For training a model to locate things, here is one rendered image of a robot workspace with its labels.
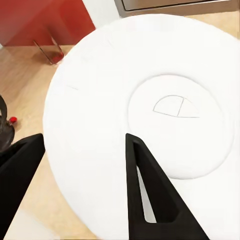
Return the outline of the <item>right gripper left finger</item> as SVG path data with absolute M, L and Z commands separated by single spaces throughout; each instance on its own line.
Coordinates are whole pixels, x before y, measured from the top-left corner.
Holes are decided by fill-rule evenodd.
M 4 240 L 45 152 L 42 133 L 0 151 L 0 240 Z

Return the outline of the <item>electric kettle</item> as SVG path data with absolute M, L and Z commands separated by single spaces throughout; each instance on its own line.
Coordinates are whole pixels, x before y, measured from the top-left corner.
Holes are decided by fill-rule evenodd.
M 7 120 L 7 104 L 0 96 L 0 152 L 11 146 L 15 137 L 15 128 L 12 124 L 16 121 L 14 116 Z

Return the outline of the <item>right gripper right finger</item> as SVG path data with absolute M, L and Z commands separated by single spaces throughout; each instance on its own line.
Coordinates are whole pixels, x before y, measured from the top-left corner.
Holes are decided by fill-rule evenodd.
M 126 133 L 129 240 L 210 240 L 144 141 Z M 137 167 L 156 219 L 145 220 Z

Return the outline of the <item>saucer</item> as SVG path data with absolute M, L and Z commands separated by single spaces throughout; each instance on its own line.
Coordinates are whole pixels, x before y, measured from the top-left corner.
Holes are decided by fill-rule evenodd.
M 210 240 L 240 240 L 240 41 L 227 32 L 164 13 L 105 24 L 60 63 L 42 122 L 58 189 L 99 239 L 129 240 L 129 133 Z M 145 220 L 157 223 L 137 173 Z

